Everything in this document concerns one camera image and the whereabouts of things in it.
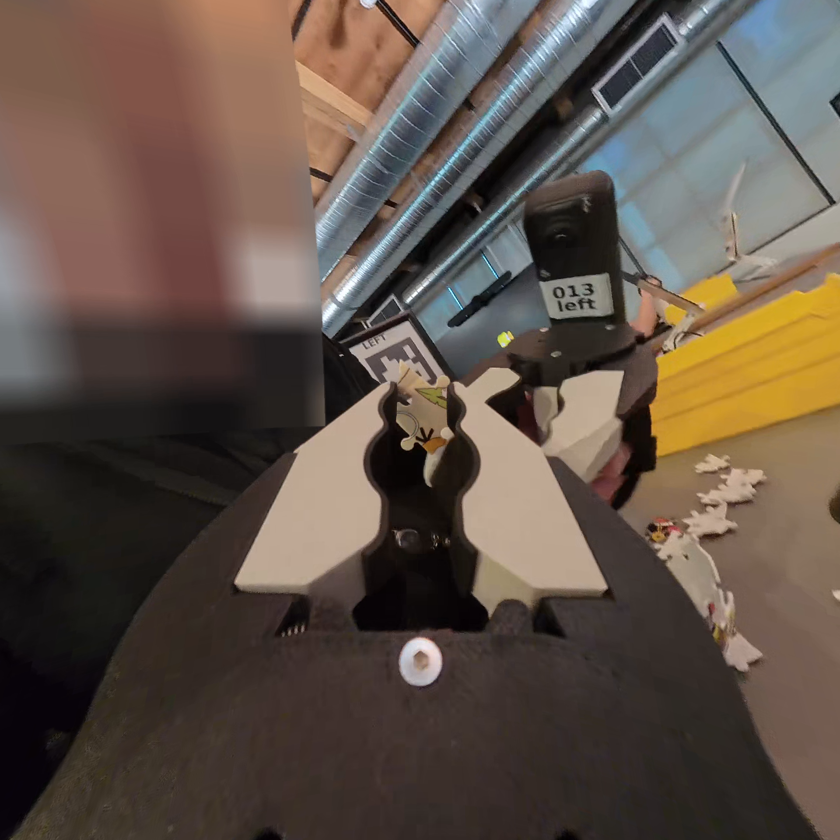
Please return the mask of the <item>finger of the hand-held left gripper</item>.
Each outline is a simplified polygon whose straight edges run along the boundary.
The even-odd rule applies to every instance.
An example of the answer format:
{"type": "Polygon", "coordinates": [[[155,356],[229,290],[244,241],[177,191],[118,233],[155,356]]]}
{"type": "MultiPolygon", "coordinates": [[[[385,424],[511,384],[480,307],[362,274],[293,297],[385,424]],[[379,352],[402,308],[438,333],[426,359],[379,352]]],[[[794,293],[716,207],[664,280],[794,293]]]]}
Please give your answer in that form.
{"type": "Polygon", "coordinates": [[[598,475],[620,448],[623,422],[617,415],[624,373],[592,371],[559,386],[534,389],[534,416],[541,450],[576,475],[598,475]]]}
{"type": "Polygon", "coordinates": [[[517,395],[522,391],[522,378],[512,369],[489,367],[480,376],[480,400],[483,403],[503,397],[517,395]]]}

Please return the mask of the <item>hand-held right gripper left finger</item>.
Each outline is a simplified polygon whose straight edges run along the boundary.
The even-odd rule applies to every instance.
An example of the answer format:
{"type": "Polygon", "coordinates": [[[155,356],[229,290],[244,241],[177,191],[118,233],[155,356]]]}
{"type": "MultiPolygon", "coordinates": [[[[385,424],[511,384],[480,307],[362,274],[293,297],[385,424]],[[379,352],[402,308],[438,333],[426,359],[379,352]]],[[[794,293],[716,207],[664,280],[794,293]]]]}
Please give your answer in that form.
{"type": "Polygon", "coordinates": [[[384,383],[294,453],[234,585],[241,592],[360,601],[363,552],[379,537],[383,501],[366,456],[388,429],[384,383]]]}

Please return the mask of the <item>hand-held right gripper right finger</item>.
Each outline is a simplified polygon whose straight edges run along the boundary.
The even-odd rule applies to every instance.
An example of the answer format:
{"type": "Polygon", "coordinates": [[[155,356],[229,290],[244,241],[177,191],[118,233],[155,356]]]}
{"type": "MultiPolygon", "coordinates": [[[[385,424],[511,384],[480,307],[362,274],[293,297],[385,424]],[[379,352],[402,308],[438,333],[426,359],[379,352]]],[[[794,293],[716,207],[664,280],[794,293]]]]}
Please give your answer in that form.
{"type": "Polygon", "coordinates": [[[483,606],[603,595],[604,575],[541,448],[467,386],[452,385],[449,397],[462,405],[456,428],[478,455],[459,503],[477,552],[472,595],[483,606]]]}

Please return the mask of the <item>single small puzzle piece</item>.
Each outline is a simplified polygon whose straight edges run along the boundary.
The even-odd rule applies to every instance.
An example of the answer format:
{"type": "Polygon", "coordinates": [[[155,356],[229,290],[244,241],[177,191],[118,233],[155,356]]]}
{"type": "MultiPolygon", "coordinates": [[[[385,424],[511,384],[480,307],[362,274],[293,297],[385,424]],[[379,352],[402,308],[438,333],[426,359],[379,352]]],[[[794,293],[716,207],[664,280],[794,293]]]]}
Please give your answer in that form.
{"type": "Polygon", "coordinates": [[[454,436],[448,427],[449,385],[445,375],[431,384],[408,363],[399,363],[396,390],[400,404],[395,421],[404,432],[401,448],[410,452],[419,446],[424,451],[423,479],[427,487],[432,487],[446,447],[454,436]]]}

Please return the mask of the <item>partly built puzzle ball shell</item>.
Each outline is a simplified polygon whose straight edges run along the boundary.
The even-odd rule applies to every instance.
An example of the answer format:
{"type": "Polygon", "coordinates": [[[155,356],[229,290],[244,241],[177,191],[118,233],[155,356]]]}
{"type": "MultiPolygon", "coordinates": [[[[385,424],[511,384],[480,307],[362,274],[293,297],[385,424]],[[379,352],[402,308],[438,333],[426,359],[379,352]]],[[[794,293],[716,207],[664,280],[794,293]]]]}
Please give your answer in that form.
{"type": "Polygon", "coordinates": [[[763,654],[737,628],[734,595],[725,590],[714,560],[692,534],[676,528],[655,549],[699,613],[726,664],[745,675],[763,654]]]}

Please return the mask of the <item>joined three puzzle pieces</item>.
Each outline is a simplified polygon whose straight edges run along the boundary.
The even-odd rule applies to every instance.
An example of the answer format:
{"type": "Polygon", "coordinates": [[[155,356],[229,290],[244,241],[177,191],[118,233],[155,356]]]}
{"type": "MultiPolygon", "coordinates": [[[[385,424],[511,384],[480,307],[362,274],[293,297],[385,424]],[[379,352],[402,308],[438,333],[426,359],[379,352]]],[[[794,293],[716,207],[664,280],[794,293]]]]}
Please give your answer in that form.
{"type": "Polygon", "coordinates": [[[697,494],[706,507],[740,505],[754,500],[758,487],[767,480],[761,469],[733,468],[723,477],[722,483],[708,492],[697,494]]]}

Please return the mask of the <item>person's left hand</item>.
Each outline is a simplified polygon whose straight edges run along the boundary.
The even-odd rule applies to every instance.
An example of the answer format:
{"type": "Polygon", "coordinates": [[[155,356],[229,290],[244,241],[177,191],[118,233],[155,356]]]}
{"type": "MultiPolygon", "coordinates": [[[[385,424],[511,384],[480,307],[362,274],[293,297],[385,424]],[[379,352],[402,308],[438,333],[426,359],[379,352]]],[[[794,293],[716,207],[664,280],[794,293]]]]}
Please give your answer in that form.
{"type": "Polygon", "coordinates": [[[619,511],[635,492],[641,475],[636,469],[633,448],[621,443],[593,479],[591,488],[613,510],[619,511]]]}

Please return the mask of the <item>black hanging bar fixture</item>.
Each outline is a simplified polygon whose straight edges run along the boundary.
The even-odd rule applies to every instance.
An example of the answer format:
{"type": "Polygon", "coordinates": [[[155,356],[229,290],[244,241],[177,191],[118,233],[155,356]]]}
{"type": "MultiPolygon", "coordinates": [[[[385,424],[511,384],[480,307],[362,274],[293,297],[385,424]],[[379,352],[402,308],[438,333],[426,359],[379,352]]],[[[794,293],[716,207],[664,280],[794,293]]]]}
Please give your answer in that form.
{"type": "Polygon", "coordinates": [[[505,289],[507,289],[513,280],[510,271],[506,271],[499,276],[488,288],[476,294],[470,302],[464,306],[456,315],[447,321],[447,326],[450,329],[455,329],[463,325],[467,320],[474,317],[481,309],[486,308],[494,299],[496,299],[505,289]]]}

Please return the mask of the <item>yellow stacked panels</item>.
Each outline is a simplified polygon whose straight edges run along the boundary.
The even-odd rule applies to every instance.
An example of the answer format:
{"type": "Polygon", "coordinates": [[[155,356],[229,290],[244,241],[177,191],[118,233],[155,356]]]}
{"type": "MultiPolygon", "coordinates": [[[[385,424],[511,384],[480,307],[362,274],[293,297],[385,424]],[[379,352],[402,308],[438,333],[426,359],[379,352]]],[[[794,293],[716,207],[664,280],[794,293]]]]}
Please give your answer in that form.
{"type": "Polygon", "coordinates": [[[658,454],[839,404],[839,276],[793,291],[658,357],[658,454]]]}

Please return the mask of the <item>white slender object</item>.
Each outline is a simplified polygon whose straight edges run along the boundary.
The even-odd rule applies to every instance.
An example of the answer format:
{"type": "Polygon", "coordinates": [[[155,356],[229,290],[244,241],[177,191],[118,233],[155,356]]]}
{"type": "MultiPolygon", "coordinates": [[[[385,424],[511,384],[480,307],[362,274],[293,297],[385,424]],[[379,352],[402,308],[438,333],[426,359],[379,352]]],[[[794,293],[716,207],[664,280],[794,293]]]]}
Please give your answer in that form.
{"type": "Polygon", "coordinates": [[[741,162],[725,193],[718,224],[723,236],[724,252],[728,260],[730,275],[736,284],[768,277],[778,265],[771,257],[751,255],[743,251],[740,244],[739,216],[736,212],[736,198],[747,169],[748,159],[741,162]]]}

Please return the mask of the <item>long wooden rod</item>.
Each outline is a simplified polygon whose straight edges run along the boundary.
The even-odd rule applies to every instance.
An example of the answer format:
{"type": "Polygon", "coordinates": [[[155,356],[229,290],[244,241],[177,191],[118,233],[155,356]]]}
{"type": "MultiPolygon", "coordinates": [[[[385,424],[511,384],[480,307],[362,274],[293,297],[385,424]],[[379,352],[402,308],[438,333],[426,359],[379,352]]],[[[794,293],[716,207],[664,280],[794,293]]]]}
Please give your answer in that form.
{"type": "Polygon", "coordinates": [[[707,333],[793,291],[811,291],[824,277],[839,267],[839,244],[782,261],[777,270],[762,280],[745,280],[738,294],[720,306],[708,310],[689,327],[690,332],[707,333]]]}

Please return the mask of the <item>white framed vent grille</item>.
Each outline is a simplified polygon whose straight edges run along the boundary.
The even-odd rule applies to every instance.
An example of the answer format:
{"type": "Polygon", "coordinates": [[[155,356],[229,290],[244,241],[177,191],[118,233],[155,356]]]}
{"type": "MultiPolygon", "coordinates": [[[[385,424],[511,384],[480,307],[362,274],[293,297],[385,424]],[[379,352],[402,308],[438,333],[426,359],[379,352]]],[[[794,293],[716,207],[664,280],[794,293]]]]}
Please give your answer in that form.
{"type": "Polygon", "coordinates": [[[615,66],[596,82],[591,89],[596,103],[607,116],[612,116],[684,43],[674,19],[669,14],[659,16],[615,66]]]}

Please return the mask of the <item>wooden ceiling beam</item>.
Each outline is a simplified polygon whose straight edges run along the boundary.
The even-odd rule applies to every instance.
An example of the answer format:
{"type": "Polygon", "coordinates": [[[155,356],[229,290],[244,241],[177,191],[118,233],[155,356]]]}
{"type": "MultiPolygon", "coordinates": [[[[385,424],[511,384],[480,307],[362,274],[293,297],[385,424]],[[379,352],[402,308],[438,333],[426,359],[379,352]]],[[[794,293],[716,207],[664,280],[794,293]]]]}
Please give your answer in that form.
{"type": "Polygon", "coordinates": [[[367,130],[372,112],[299,61],[296,67],[304,114],[357,142],[367,130]]]}

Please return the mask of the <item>narrow silver air duct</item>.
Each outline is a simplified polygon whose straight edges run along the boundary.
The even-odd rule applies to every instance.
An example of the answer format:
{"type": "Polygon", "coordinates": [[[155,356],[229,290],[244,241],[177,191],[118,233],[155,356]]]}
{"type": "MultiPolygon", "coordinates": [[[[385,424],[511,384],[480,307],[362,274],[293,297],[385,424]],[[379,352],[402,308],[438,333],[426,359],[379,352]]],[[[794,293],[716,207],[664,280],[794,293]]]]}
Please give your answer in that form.
{"type": "Polygon", "coordinates": [[[406,289],[402,299],[408,307],[419,306],[439,286],[445,285],[450,276],[467,265],[500,230],[520,218],[522,206],[531,193],[573,172],[753,5],[754,1],[708,1],[689,5],[686,15],[675,24],[679,34],[676,46],[614,109],[598,103],[577,112],[524,172],[516,175],[493,199],[489,209],[406,289]]]}

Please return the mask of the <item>wide silver air duct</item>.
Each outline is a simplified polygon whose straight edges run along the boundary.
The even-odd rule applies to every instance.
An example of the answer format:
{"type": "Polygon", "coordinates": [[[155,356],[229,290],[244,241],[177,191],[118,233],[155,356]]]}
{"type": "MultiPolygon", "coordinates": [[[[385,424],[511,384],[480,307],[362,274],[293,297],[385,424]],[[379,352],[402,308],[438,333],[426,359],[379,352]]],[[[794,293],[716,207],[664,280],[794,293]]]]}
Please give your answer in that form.
{"type": "Polygon", "coordinates": [[[538,5],[537,1],[442,3],[318,200],[314,213],[321,281],[329,277],[538,5]]]}
{"type": "Polygon", "coordinates": [[[548,6],[542,21],[499,71],[488,97],[449,135],[435,172],[414,187],[331,291],[322,305],[325,333],[334,335],[352,319],[636,5],[562,1],[548,6]]]}

